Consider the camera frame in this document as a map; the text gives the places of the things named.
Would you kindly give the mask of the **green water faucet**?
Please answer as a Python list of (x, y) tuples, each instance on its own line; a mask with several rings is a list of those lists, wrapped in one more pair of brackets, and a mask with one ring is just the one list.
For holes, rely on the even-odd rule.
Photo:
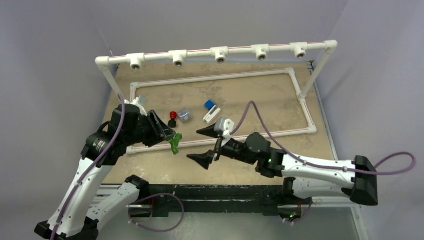
[(176, 133), (166, 138), (166, 141), (170, 144), (173, 155), (177, 155), (179, 153), (178, 147), (182, 138), (183, 135), (181, 133)]

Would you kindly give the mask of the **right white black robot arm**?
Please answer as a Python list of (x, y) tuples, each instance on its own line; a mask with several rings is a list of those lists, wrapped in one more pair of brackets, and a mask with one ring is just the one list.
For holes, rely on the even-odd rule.
[(377, 206), (377, 170), (370, 160), (357, 155), (353, 160), (326, 160), (296, 155), (271, 146), (263, 135), (254, 132), (238, 141), (215, 127), (197, 130), (198, 134), (216, 139), (213, 150), (187, 157), (208, 170), (214, 161), (227, 157), (254, 165), (266, 178), (283, 178), (280, 196), (288, 204), (313, 197), (344, 197), (364, 206)]

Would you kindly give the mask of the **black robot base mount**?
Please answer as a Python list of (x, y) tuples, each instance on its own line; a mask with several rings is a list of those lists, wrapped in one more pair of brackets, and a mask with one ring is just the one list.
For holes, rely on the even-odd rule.
[(312, 198), (294, 195), (294, 178), (282, 185), (181, 185), (150, 184), (131, 175), (126, 183), (139, 189), (138, 200), (152, 207), (154, 217), (168, 217), (170, 213), (240, 213), (299, 218), (301, 208), (312, 203)]

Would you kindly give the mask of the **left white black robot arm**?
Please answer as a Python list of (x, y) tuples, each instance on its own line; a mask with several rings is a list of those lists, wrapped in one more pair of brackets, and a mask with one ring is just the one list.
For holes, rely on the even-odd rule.
[(132, 175), (115, 193), (91, 208), (99, 187), (127, 148), (139, 143), (150, 148), (166, 141), (177, 154), (181, 139), (182, 135), (162, 122), (154, 110), (142, 113), (137, 105), (119, 105), (111, 119), (86, 139), (78, 169), (62, 203), (49, 220), (36, 225), (34, 232), (46, 240), (95, 240), (117, 212), (149, 199), (149, 183)]

